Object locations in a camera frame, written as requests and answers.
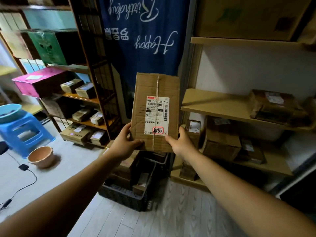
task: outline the black plastic crate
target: black plastic crate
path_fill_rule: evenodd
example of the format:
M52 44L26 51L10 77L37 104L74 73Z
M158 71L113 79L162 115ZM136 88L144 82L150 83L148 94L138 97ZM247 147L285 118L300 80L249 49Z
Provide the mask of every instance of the black plastic crate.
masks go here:
M147 188L142 196L135 195L131 190L127 190L125 188L117 186L108 180L106 180L99 189L99 195L125 205L136 211L145 211L147 208L148 200L153 190L153 177L156 163L148 161L147 165L150 166L150 169L152 169L152 171L149 176Z

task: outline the handwritten characters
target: handwritten characters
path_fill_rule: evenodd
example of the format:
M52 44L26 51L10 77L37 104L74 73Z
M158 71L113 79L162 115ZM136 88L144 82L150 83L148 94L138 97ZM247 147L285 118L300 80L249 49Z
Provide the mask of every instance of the handwritten characters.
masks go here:
M145 4L145 0L142 2L135 2L130 4L122 4L117 3L117 5L113 5L113 0L110 0L110 6L108 8L109 15L115 14L116 19L120 20L121 14L125 13L125 19L127 20L133 13L137 13L140 15L140 20L142 22L150 22L154 20L158 14L158 8L154 9L154 5L156 0L146 0L148 4L150 2L150 7L147 7Z
M163 54L166 54L166 52L169 50L167 49L168 46L173 46L174 41L172 41L172 43L170 43L170 39L172 37L173 34L178 34L177 31L173 31L169 37L168 40L166 42L166 44L162 44L161 43L161 36L157 36L153 41L151 41L151 35L149 36L149 39L147 41L147 35L144 38L144 42L141 43L141 36L137 37L136 43L134 44L135 49L149 49L149 48L156 48L154 55L156 55L159 51L159 47L160 46L164 46L164 51Z
M123 41L128 41L128 31L127 28L125 27L123 30L121 30L121 32L119 33L119 28L104 28L105 31L105 39L107 40L112 40L112 36L113 35L113 39L116 41L119 41L120 39Z

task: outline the terracotta bowl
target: terracotta bowl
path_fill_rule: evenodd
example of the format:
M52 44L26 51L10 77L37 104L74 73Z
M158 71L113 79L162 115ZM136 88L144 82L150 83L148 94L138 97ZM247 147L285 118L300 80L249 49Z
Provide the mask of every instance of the terracotta bowl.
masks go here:
M36 165L40 169L50 167L55 161L55 155L53 149L48 146L43 146L35 149L27 157L29 162Z

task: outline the finger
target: finger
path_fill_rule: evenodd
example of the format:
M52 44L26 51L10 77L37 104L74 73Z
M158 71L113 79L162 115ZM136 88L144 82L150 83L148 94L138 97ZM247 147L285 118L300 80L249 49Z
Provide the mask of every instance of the finger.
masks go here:
M131 123L126 124L122 129L121 129L121 134L124 135L125 137L129 133L129 129L131 127Z
M169 136L169 135L166 135L166 136L165 136L165 139L166 139L166 141L167 141L172 147L173 147L173 146L176 144L176 142L177 142L176 139L172 138L172 137Z
M130 145L132 145L133 149L135 149L136 147L140 146L143 143L144 141L140 139L130 141Z
M186 131L182 126L179 127L179 134L180 134L180 138L181 137L183 138L186 135Z

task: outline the white floor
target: white floor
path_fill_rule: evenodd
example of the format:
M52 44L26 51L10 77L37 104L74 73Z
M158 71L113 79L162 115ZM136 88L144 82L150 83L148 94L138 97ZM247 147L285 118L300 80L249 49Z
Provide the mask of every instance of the white floor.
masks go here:
M37 182L17 193L10 205L0 212L0 221L81 171L100 152L97 147L87 149L63 141L51 122L45 127L56 136L48 146L61 156L61 161L48 170L30 165L38 177ZM19 163L27 163L10 150L0 156L0 203L35 180L29 171L18 169L18 163L9 154ZM96 194L68 236L246 236L215 198L203 191L171 181L162 182L153 206L152 211L139 213Z

